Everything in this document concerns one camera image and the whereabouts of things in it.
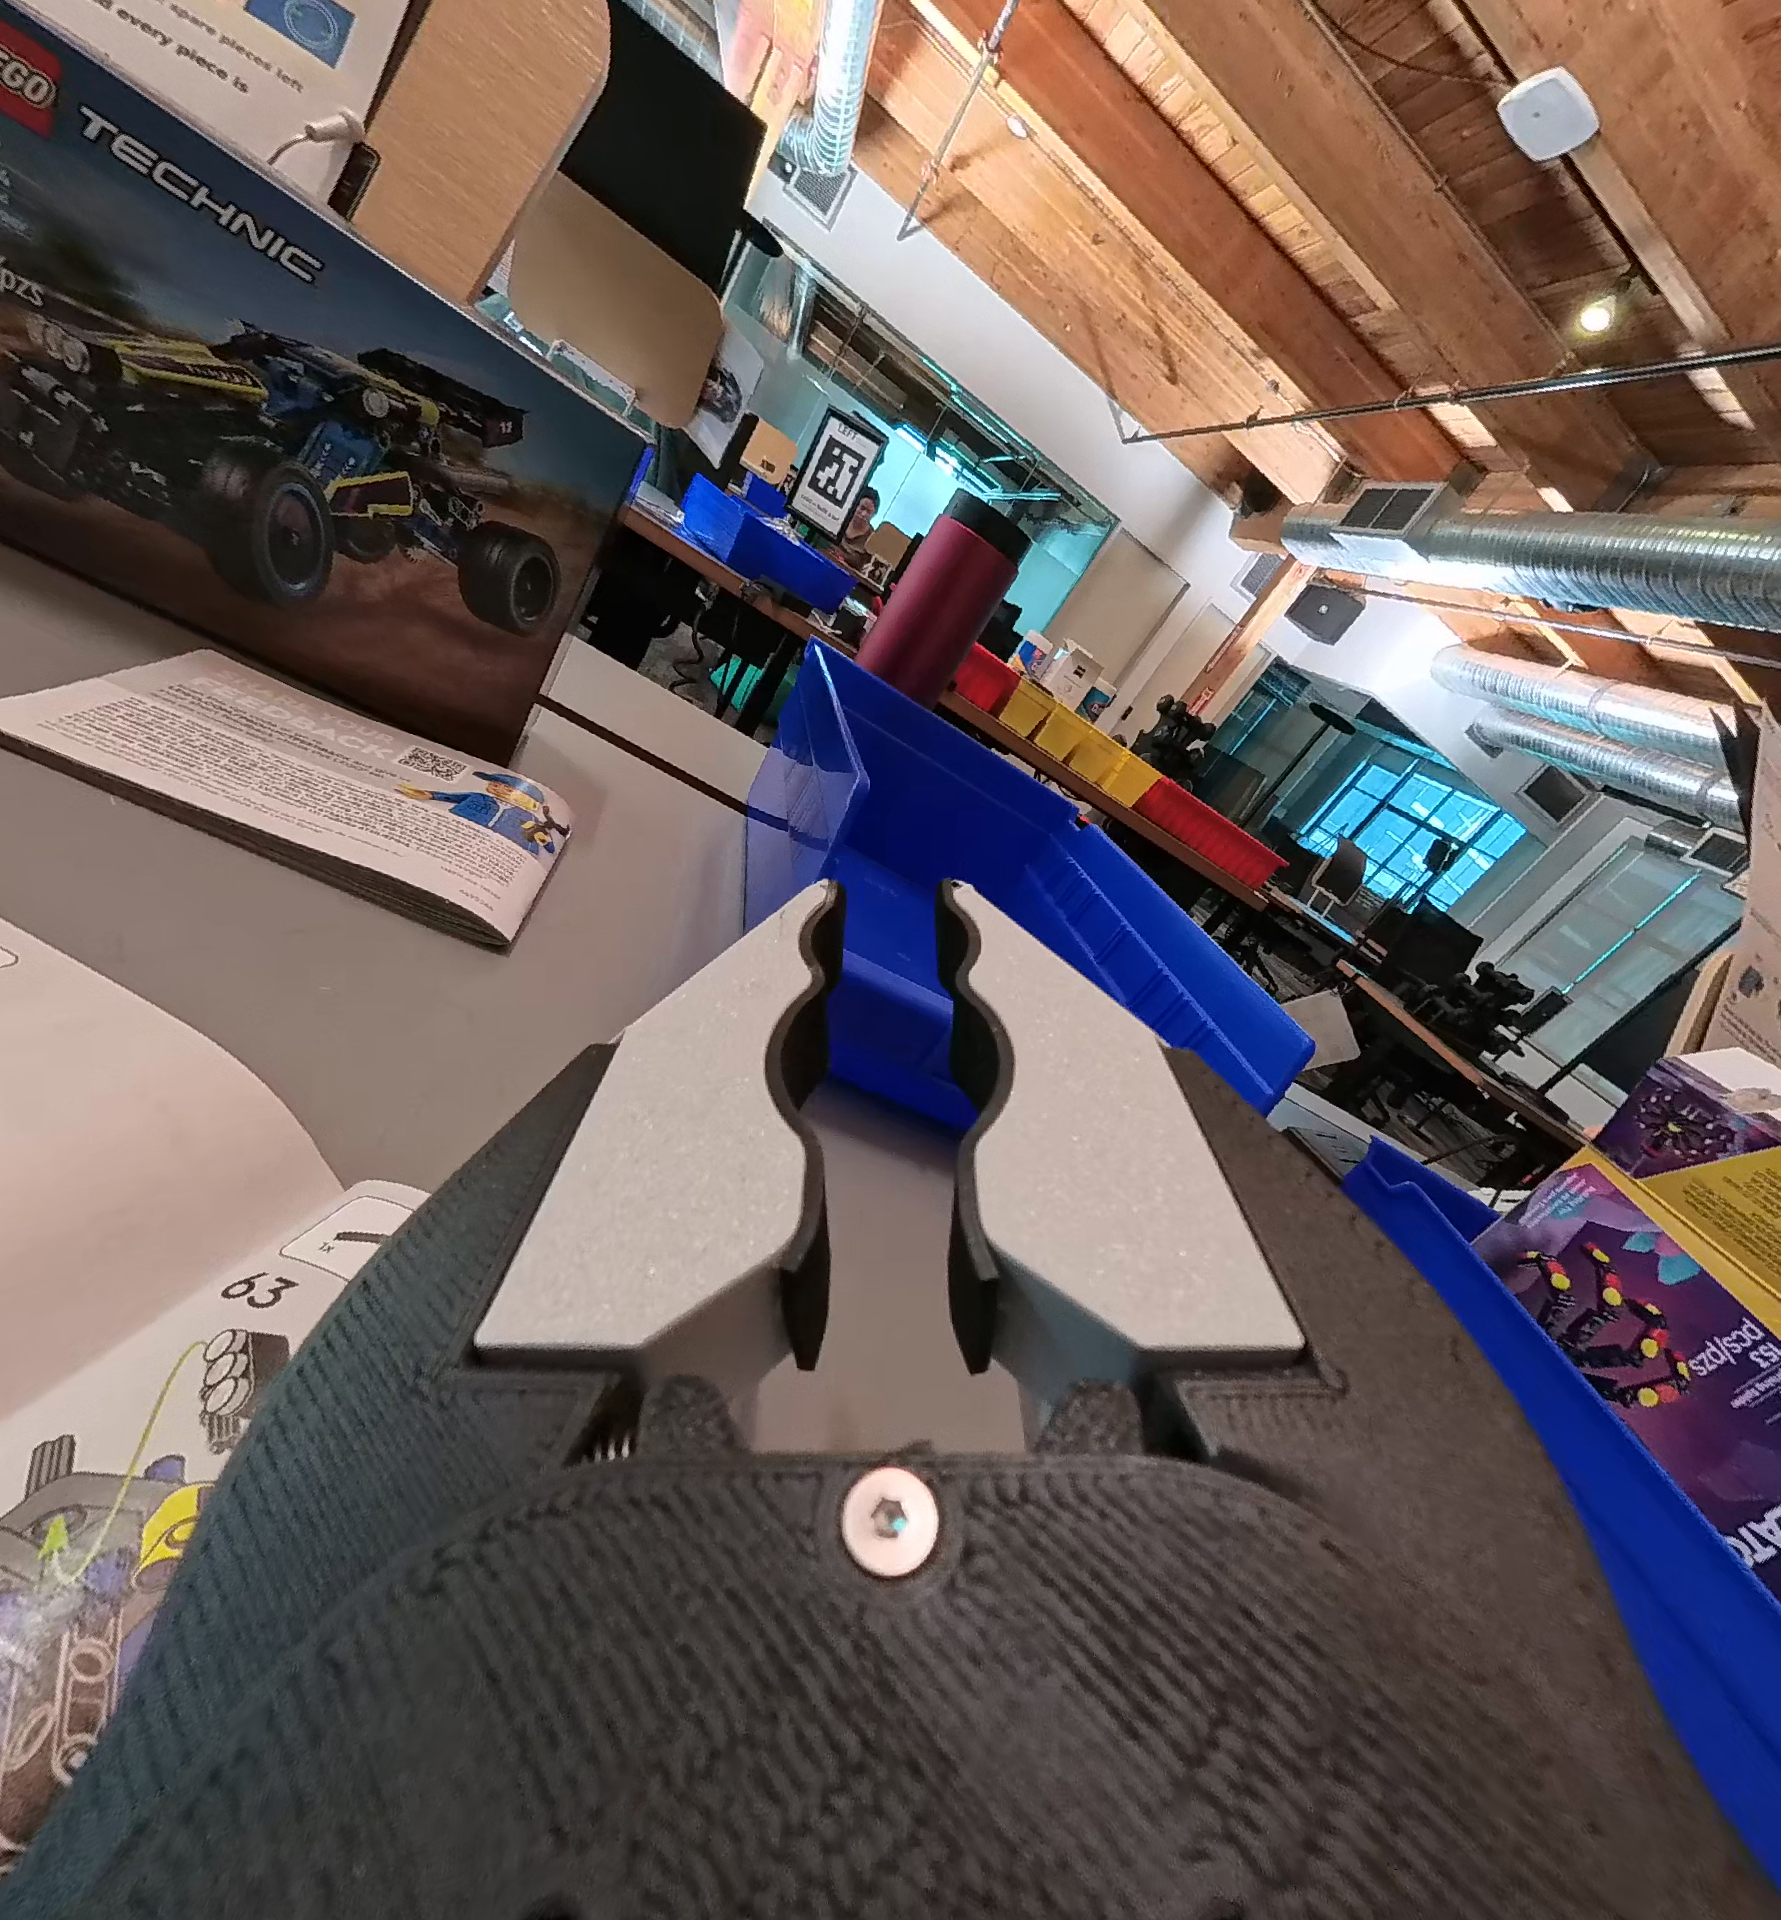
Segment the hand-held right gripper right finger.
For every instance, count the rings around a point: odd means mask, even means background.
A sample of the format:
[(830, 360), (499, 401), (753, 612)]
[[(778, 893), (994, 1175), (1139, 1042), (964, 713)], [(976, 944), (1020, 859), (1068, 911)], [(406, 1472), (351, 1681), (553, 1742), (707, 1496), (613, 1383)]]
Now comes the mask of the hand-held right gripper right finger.
[(966, 879), (935, 912), (974, 1109), (948, 1253), (969, 1369), (1011, 1377), (1034, 1444), (1076, 1388), (1148, 1407), (1176, 1379), (1298, 1371), (1307, 1331), (1192, 1104), (1224, 1080)]

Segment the dark lego set box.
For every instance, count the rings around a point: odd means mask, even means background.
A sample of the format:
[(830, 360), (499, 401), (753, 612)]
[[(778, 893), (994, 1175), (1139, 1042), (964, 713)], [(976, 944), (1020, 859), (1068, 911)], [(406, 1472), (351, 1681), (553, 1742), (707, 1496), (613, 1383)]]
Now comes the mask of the dark lego set box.
[(0, 2), (0, 540), (516, 748), (643, 436), (268, 161)]

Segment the black white marker sign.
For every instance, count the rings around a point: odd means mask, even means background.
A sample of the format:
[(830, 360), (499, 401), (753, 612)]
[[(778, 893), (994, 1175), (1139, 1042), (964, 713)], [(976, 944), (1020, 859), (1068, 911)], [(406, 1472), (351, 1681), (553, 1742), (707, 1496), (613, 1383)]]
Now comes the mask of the black white marker sign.
[(786, 489), (789, 513), (830, 540), (841, 538), (887, 446), (889, 435), (872, 421), (828, 408)]

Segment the black ceiling pipe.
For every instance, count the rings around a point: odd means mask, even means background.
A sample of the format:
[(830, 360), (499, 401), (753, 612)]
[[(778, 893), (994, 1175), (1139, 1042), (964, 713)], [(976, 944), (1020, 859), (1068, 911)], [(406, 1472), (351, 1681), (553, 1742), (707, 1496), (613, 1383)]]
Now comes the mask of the black ceiling pipe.
[(1307, 406), (1302, 409), (1277, 415), (1254, 409), (1241, 418), (1161, 431), (1134, 426), (1129, 416), (1121, 409), (1112, 411), (1112, 421), (1117, 424), (1121, 444), (1158, 444), (1224, 439), (1254, 431), (1327, 426), (1349, 421), (1387, 418), (1403, 411), (1433, 409), (1438, 406), (1462, 406), (1472, 409), (1484, 404), (1599, 393), (1649, 381), (1690, 377), (1700, 371), (1728, 373), (1772, 364), (1781, 364), (1781, 340), (1751, 347), (1693, 350), (1669, 359), (1649, 359), (1642, 362), (1594, 364), (1577, 371), (1557, 371), (1539, 377), (1497, 384), (1415, 387), (1387, 399)]

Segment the blue plastic storage bin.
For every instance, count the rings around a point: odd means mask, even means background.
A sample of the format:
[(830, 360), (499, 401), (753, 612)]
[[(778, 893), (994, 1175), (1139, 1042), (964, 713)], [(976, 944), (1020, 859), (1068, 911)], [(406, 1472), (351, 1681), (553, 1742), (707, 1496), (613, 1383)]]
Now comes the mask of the blue plastic storage bin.
[(741, 578), (802, 601), (809, 611), (836, 611), (858, 586), (855, 571), (761, 515), (746, 497), (723, 491), (702, 471), (689, 478), (679, 507), (686, 541)]
[(1304, 1029), (1070, 799), (819, 639), (752, 784), (746, 925), (815, 879), (846, 893), (832, 1077), (955, 1135), (974, 1108), (950, 1077), (945, 879), (970, 882), (1262, 1116), (1309, 1067)]
[(1781, 1891), (1781, 1604), (1478, 1255), (1494, 1212), (1375, 1140), (1347, 1195), (1474, 1335), (1549, 1452), (1675, 1732)]

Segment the maroon drink bottle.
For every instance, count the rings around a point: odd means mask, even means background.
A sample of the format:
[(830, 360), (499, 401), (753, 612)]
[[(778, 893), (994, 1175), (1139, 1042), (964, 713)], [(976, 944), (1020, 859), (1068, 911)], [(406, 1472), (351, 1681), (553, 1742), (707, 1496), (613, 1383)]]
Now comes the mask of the maroon drink bottle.
[(916, 545), (856, 663), (920, 707), (935, 707), (1005, 601), (1030, 538), (1000, 507), (969, 489)]

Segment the large window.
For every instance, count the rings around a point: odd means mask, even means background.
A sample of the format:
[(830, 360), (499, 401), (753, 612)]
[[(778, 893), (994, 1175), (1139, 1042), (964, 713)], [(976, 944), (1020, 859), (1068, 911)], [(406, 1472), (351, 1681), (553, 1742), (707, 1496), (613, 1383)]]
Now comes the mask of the large window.
[(1440, 911), (1464, 901), (1524, 839), (1528, 826), (1446, 760), (1395, 747), (1359, 758), (1295, 830), (1307, 851), (1332, 853), (1342, 843), (1363, 851), (1361, 890)]

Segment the purple lego box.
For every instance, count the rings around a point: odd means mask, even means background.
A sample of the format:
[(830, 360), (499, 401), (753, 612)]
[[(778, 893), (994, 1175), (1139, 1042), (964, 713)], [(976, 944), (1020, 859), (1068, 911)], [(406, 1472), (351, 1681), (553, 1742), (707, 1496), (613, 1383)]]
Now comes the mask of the purple lego box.
[(1579, 1165), (1478, 1258), (1781, 1604), (1781, 1331), (1612, 1175)]

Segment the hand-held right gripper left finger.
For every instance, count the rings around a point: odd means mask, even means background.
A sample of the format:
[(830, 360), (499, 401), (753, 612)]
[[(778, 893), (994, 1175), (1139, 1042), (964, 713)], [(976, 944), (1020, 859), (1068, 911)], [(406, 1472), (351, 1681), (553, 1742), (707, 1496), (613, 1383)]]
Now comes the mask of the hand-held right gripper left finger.
[(807, 1102), (832, 1065), (846, 898), (815, 879), (610, 1043), (472, 1335), (484, 1380), (714, 1390), (732, 1444), (830, 1323), (828, 1169)]

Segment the closed lego booklet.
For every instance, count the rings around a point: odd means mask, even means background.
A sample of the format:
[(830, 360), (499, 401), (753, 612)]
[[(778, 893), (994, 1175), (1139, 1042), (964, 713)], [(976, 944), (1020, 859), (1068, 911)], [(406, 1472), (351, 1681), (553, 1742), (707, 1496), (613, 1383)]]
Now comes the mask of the closed lego booklet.
[(495, 950), (572, 832), (542, 781), (216, 649), (0, 698), (0, 748)]

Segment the long red bin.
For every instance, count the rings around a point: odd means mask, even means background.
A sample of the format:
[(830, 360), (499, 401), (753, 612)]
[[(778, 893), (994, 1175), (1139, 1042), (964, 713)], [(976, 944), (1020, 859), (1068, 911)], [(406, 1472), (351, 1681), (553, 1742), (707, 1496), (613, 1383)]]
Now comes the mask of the long red bin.
[(1262, 890), (1287, 867), (1283, 851), (1274, 851), (1246, 828), (1240, 828), (1232, 818), (1169, 778), (1155, 778), (1135, 799), (1135, 812), (1221, 872), (1256, 890)]

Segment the wood-look desk divider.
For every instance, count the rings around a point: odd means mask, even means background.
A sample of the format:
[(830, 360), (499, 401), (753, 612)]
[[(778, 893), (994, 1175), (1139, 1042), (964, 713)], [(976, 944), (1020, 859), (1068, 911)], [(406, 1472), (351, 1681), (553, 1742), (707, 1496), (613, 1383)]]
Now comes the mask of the wood-look desk divider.
[(432, 2), (368, 123), (357, 236), (456, 305), (510, 250), (610, 73), (605, 2)]

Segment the black monitor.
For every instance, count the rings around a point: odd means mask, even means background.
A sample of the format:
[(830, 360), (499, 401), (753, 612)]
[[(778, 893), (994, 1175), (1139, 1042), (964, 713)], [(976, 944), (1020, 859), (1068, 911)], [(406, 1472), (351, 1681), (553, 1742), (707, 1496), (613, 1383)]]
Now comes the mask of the black monitor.
[(635, 6), (610, 3), (608, 75), (561, 171), (723, 290), (764, 123)]

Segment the white poster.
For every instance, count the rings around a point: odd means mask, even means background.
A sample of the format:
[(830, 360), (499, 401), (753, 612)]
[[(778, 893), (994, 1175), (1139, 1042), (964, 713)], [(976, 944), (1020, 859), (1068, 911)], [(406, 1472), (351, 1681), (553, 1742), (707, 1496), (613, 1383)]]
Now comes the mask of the white poster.
[(35, 2), (39, 21), (268, 161), (363, 136), (406, 2)]

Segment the rounded cardboard panel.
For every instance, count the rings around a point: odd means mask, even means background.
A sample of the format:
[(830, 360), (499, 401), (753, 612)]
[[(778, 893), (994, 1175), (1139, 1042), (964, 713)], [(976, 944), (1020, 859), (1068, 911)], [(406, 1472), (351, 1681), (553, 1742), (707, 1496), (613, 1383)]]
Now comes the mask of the rounded cardboard panel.
[(686, 426), (723, 336), (705, 278), (561, 171), (523, 211), (508, 267), (520, 324), (613, 375), (662, 426)]

